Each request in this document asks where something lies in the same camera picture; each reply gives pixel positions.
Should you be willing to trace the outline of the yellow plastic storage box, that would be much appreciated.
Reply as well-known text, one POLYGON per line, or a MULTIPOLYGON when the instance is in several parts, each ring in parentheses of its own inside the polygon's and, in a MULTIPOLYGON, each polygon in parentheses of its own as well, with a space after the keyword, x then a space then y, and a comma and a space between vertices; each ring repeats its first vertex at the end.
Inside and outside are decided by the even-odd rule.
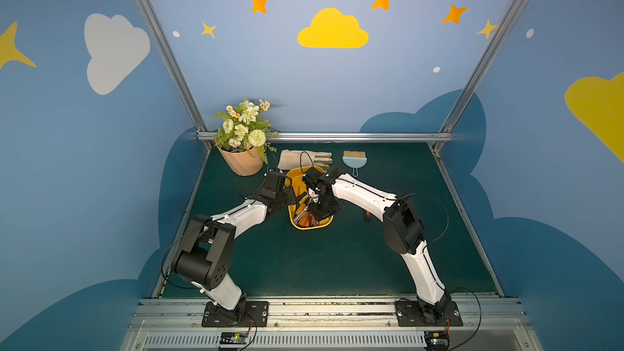
POLYGON ((308 170, 310 170, 310 167, 292 169, 287 173, 285 183, 285 188, 291 188, 295 196, 295 204, 288 205, 290 222, 292 226, 302 231, 328 227, 334 219, 333 215, 323 220, 317 219, 308 210, 311 199, 308 195, 307 186, 303 181, 304 173, 308 170))

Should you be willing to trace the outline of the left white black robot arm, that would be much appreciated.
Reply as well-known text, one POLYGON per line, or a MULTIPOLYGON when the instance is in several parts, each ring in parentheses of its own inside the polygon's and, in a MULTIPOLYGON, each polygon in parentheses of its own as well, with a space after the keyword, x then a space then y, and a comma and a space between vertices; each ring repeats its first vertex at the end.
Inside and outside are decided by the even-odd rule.
POLYGON ((236 314, 245 305, 243 290, 228 271, 234 242, 250 228, 295 203, 292 187, 260 188, 242 204, 222 214, 194 217, 172 260, 171 270, 212 300, 236 314))

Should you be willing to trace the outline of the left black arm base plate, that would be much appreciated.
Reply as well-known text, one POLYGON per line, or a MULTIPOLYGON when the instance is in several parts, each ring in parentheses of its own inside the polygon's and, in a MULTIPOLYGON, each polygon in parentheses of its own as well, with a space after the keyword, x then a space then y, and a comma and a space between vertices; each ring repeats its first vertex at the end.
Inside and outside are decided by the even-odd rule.
POLYGON ((252 326, 266 328, 270 303, 267 301, 243 301, 233 310, 209 302, 206 304, 201 324, 203 328, 242 328, 252 326))

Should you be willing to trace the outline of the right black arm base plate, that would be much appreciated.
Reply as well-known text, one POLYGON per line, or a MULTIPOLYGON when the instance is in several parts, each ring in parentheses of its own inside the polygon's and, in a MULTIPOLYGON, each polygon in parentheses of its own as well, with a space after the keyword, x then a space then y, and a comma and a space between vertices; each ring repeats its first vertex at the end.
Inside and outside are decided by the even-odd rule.
POLYGON ((441 302, 436 305, 421 300, 400 298, 394 302, 400 327, 462 327, 463 321, 455 302, 441 302))

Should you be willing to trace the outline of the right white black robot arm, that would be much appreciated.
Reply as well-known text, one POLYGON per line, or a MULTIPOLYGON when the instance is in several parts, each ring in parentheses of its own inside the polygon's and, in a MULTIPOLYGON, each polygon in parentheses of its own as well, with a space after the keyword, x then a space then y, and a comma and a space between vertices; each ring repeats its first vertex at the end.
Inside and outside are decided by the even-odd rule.
POLYGON ((379 219, 386 245, 401 255, 414 281, 420 314, 434 323, 445 315, 451 297, 437 274, 428 250, 424 222, 408 194, 398 196, 366 185, 336 168, 319 172, 313 167, 302 178, 310 197, 308 211, 326 219, 347 201, 379 219))

